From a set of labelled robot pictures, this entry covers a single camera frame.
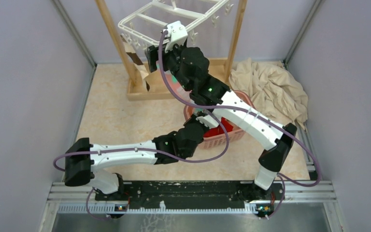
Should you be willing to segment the beige brown sock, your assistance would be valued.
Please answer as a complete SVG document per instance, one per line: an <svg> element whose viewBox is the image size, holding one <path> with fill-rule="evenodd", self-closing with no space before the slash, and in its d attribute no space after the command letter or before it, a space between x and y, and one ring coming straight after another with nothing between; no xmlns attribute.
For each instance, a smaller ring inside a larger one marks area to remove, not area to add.
<svg viewBox="0 0 371 232"><path fill-rule="evenodd" d="M140 76L142 78L143 87L148 92L150 90L150 85L148 84L148 82L146 80L146 77L149 75L149 72L147 71L144 63L141 61L141 59L137 55L137 53L136 53L135 49L133 48L133 46L130 45L126 41L124 35L122 34L122 35L120 35L120 37L122 39L122 42L123 42L123 45L124 45L124 49L125 49L126 54L130 57L130 59L134 63L134 66L135 66L136 70L139 71Z"/></svg>

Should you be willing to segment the pink plastic laundry basket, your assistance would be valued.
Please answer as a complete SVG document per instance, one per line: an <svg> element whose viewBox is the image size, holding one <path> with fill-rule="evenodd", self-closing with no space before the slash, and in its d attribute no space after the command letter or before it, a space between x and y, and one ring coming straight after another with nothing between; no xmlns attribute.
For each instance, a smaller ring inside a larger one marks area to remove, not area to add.
<svg viewBox="0 0 371 232"><path fill-rule="evenodd" d="M249 96L246 93L239 90L235 90L234 92L246 104L248 104L251 107L254 107L253 103L251 102ZM201 111L201 109L195 109L193 107L186 105L183 110L185 120L187 121L193 113L197 113L199 111ZM243 131L241 128L237 127L234 123L231 123L229 120L223 117L221 118L221 123L225 126L230 143L241 139L245 135L245 131ZM216 128L210 129L208 132L205 133L203 141L198 145L198 148L208 149L225 144L226 136L224 134L224 131L220 126L217 126Z"/></svg>

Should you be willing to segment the pink sock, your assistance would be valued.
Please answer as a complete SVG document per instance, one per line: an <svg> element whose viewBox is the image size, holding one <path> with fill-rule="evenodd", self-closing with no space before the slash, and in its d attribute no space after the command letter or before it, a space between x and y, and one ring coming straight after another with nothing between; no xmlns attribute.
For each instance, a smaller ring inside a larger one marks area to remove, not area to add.
<svg viewBox="0 0 371 232"><path fill-rule="evenodd" d="M174 91L176 95L178 95L180 98L187 102L192 102L192 100L189 97L190 91L185 91L174 75L172 75L169 71L166 71L165 76L167 83L169 84L170 88ZM162 76L159 77L159 80L161 81L161 84L158 84L158 88L161 88L162 90L157 90L157 92L163 93L163 99L175 99L175 97L171 94L171 92L165 85Z"/></svg>

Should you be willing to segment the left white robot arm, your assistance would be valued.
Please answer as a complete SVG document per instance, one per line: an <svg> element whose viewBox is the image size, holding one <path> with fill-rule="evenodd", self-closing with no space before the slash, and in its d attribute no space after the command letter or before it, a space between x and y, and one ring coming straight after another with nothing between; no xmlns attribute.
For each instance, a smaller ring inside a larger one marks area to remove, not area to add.
<svg viewBox="0 0 371 232"><path fill-rule="evenodd" d="M112 199L120 200L126 193L122 177L107 172L106 168L187 161L203 142L204 134L217 125L211 115L199 112L178 131L137 144L99 145L92 144L88 137L80 138L66 152L64 183L68 187L90 184Z"/></svg>

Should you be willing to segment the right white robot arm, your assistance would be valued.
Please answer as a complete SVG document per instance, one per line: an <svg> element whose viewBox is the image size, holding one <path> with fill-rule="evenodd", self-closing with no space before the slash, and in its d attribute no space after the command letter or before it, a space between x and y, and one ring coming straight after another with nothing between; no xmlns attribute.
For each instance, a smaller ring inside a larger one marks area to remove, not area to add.
<svg viewBox="0 0 371 232"><path fill-rule="evenodd" d="M254 179L253 194L266 199L293 143L297 127L280 125L249 106L224 82L208 72L209 61L198 47L150 46L146 58L151 72L159 70L169 92L181 103L207 110L210 117L222 117L254 137L263 146Z"/></svg>

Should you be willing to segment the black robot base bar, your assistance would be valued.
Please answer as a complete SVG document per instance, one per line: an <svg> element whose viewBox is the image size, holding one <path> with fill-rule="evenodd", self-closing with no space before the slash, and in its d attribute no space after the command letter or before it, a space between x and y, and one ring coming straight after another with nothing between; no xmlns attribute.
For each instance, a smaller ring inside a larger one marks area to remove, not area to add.
<svg viewBox="0 0 371 232"><path fill-rule="evenodd" d="M252 181L128 181L123 190L104 194L90 186L52 185L48 199L61 213L87 213L119 218L129 214L253 214L268 217L285 186L263 190Z"/></svg>

